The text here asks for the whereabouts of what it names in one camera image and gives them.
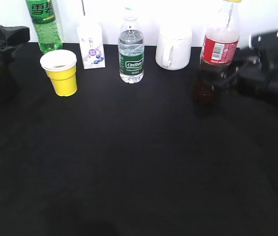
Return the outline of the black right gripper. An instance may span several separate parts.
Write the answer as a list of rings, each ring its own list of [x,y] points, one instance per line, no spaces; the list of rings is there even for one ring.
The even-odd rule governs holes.
[[[260,62],[239,66],[200,65],[197,90],[217,92],[237,87],[242,95],[254,98],[278,98],[278,30],[252,34],[249,47]]]

